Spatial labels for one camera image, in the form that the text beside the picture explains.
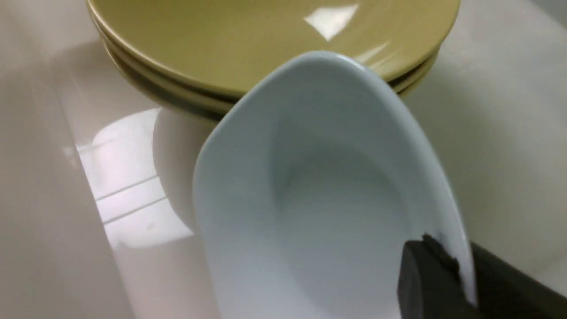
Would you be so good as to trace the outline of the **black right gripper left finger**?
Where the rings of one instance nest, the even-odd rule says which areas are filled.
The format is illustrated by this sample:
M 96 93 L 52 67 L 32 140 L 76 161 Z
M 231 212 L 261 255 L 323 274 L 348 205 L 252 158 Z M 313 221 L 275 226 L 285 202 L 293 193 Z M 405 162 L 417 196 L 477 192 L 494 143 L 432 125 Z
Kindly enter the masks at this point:
M 403 319 L 482 319 L 462 290 L 459 262 L 429 234 L 405 242 L 397 286 Z

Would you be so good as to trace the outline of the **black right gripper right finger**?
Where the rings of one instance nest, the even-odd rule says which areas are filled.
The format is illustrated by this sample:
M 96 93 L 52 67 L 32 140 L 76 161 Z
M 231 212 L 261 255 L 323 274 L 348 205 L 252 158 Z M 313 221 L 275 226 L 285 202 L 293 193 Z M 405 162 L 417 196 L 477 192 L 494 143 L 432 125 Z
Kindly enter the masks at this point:
M 484 319 L 565 319 L 567 299 L 480 245 L 474 257 L 478 311 Z

